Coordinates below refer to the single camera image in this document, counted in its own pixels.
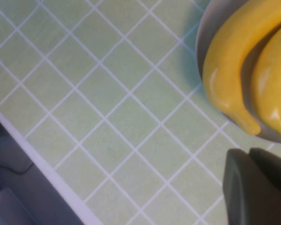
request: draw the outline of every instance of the kitchen counter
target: kitchen counter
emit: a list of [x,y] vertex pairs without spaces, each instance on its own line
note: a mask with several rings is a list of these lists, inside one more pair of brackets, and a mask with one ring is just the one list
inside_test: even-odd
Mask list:
[[0,122],[87,225],[224,225],[229,148],[194,46],[208,0],[0,0]]

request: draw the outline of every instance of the white countertop edge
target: white countertop edge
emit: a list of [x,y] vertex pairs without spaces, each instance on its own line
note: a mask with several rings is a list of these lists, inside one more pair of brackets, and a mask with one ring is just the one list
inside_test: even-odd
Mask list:
[[80,197],[63,181],[54,169],[37,153],[37,151],[24,139],[19,131],[0,112],[0,123],[26,152],[34,164],[65,199],[67,204],[77,214],[85,225],[103,225],[95,214],[86,206]]

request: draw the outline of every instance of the grout line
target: grout line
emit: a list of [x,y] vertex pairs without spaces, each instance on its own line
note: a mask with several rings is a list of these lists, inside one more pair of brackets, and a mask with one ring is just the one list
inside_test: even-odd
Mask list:
[[[95,9],[95,11],[100,14],[116,31],[118,31],[118,33],[124,38],[124,39],[127,39],[99,10]],[[106,68],[104,65],[101,65],[128,93],[131,94],[131,96],[143,107],[144,110],[146,110],[149,114],[151,114],[151,116],[153,115],[129,90],[127,90],[127,88],[112,74],[111,71],[109,71],[108,68]],[[123,136],[122,133],[120,133],[108,120],[106,120],[106,122],[111,126],[111,128],[114,129],[114,131],[130,146],[133,148],[133,145]],[[208,173],[212,174],[211,171],[209,171],[204,164],[201,163],[201,166],[207,170]]]
[[[161,123],[165,123],[168,118],[170,118],[183,104],[185,103],[185,99],[183,101],[181,101],[177,106],[176,108],[174,108],[167,117],[165,117],[163,119],[163,121]],[[126,158],[111,172],[111,176],[113,176],[121,167],[122,165],[127,162],[129,160],[129,158],[136,152],[138,151],[144,144],[145,142],[151,138],[153,136],[153,134],[161,127],[161,124],[157,125],[149,134],[147,137],[144,138],[143,141],[141,141],[137,146],[136,148],[128,154],[128,156],[126,156]],[[89,198],[91,198],[95,193],[92,192],[86,199],[85,201],[88,201]]]
[[[4,64],[2,63],[2,61],[0,60],[0,64],[6,69],[6,71],[16,80],[18,80],[18,78],[7,68],[4,66]],[[26,88],[23,84],[21,84],[21,87],[30,95],[30,97],[33,98],[33,100],[39,104],[40,107],[42,107],[42,109],[49,114],[49,111],[46,109],[46,107],[29,91],[28,88]],[[58,121],[58,119],[56,119],[53,115],[49,115],[50,118],[59,125],[59,127],[78,145],[78,147],[80,147],[84,153],[86,153],[86,155],[89,157],[89,159],[111,180],[113,181],[113,183],[119,188],[119,190],[121,190],[121,192],[131,201],[131,203],[139,210],[139,206],[137,205],[137,203],[129,196],[129,194],[110,176],[110,174],[108,174],[108,172],[93,158],[92,155],[90,155],[88,153],[88,151],[82,146],[79,145],[79,141]],[[146,215],[143,214],[143,216],[151,222],[151,224],[154,225],[153,221],[151,221],[151,219]]]
[[[219,133],[219,130],[217,130],[212,136],[210,136],[210,138],[198,149],[198,151],[196,152],[196,154],[198,154],[202,149],[204,149],[213,139],[214,137],[216,137],[216,135]],[[151,197],[151,199],[149,199],[149,201],[142,207],[142,209],[144,210],[151,202],[153,202],[153,200],[159,195],[159,193],[161,193],[167,186],[178,196],[181,197],[180,194],[177,192],[177,190],[170,184],[174,178],[181,172],[184,170],[184,168],[189,165],[189,163],[195,158],[195,155],[192,155],[168,180],[165,181],[164,185]],[[188,202],[184,202],[184,204],[186,204],[186,206],[188,206],[189,208],[191,208],[191,211],[198,217],[198,220],[203,222],[204,224],[207,224],[206,221],[204,221],[203,217],[199,215],[199,213],[188,203]],[[136,215],[134,215],[130,221],[126,224],[129,225],[137,216],[139,215],[139,213],[137,213]]]
[[125,139],[125,137],[119,132],[119,131],[117,131],[117,133],[119,133],[119,135],[122,137],[122,138],[124,138]]
[[[218,199],[201,215],[204,219],[205,217],[224,199],[224,195],[221,195],[218,197]],[[200,223],[200,220],[197,219],[193,225],[198,225]]]
[[200,10],[202,13],[204,13],[205,10],[202,9],[202,7],[199,6],[197,2],[195,2],[194,0],[190,0],[190,2],[191,2],[192,4],[194,4],[194,6],[195,6],[198,10]]
[[[38,8],[41,5],[41,2],[44,0],[38,1],[36,7],[31,11],[31,13],[18,25],[17,28],[21,28],[32,16],[33,14],[38,10]],[[0,44],[0,48],[5,45],[5,43],[17,32],[17,29],[14,28],[14,30],[11,32],[11,34]]]
[[267,151],[271,150],[273,148],[273,146],[275,146],[274,143],[271,143],[270,146],[266,149]]
[[[147,11],[149,11],[150,9],[144,4],[142,3],[141,0],[137,0],[137,2]],[[177,34],[175,34],[175,32],[173,32],[158,16],[156,16],[152,10],[150,10],[150,15],[152,17],[154,17],[154,19],[156,19],[178,42],[181,42],[181,38],[178,37]],[[182,45],[192,54],[195,55],[195,52],[193,51],[193,49],[191,49],[187,44],[185,44],[184,42],[182,42]]]

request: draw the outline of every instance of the bowl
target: bowl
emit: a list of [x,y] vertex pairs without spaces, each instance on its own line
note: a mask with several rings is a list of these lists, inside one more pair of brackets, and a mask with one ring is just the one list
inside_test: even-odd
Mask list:
[[[202,77],[204,59],[207,54],[212,38],[215,36],[219,28],[225,23],[225,21],[247,1],[248,0],[211,0],[210,1],[201,19],[198,28],[197,39],[196,39],[197,67],[201,77]],[[243,64],[241,77],[242,77],[244,104],[261,126],[261,132],[260,134],[257,135],[257,137],[272,142],[281,143],[281,135],[279,135],[276,131],[274,131],[273,129],[269,128],[268,126],[260,122],[260,120],[256,117],[255,113],[253,112],[250,104],[250,77],[254,65],[262,49],[277,30],[278,28],[273,30],[251,50],[251,52],[248,54]]]

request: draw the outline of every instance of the yellow banana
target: yellow banana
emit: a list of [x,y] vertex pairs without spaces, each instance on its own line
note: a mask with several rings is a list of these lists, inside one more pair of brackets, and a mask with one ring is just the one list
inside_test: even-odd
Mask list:
[[211,104],[251,135],[261,128],[245,108],[241,69],[252,48],[281,23],[281,0],[249,0],[218,30],[203,66]]
[[256,115],[281,134],[281,29],[263,49],[251,78]]

